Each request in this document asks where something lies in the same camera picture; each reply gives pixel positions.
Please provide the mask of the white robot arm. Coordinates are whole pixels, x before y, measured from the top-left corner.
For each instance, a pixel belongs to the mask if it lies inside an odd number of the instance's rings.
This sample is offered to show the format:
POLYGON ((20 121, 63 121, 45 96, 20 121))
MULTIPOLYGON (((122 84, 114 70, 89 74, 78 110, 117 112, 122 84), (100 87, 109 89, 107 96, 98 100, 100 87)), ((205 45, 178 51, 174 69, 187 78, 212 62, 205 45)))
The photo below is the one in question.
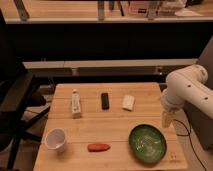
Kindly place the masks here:
POLYGON ((205 86, 207 79, 207 70, 197 64, 172 71, 167 75, 167 88, 160 97, 164 128, 170 126, 174 113, 182 109, 185 102, 193 104, 213 119, 213 90, 205 86))

